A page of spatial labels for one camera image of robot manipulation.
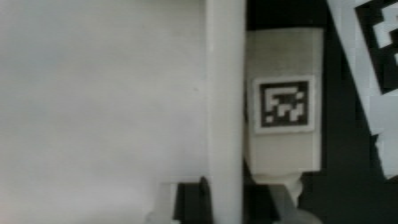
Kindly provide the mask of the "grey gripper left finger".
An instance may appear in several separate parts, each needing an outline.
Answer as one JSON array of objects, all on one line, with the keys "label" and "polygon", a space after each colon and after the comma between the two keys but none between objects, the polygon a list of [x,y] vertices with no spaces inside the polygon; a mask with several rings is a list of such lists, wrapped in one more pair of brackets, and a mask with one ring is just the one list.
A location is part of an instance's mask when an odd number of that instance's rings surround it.
[{"label": "grey gripper left finger", "polygon": [[178,224],[212,224],[212,192],[207,178],[198,183],[180,183],[173,221]]}]

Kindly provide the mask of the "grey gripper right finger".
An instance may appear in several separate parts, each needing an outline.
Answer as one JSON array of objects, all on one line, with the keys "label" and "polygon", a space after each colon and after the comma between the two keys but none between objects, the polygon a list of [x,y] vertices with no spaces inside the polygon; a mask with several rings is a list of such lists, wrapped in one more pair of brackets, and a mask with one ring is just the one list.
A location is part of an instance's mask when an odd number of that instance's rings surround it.
[{"label": "grey gripper right finger", "polygon": [[283,185],[258,184],[244,175],[244,224],[324,224],[294,204]]}]

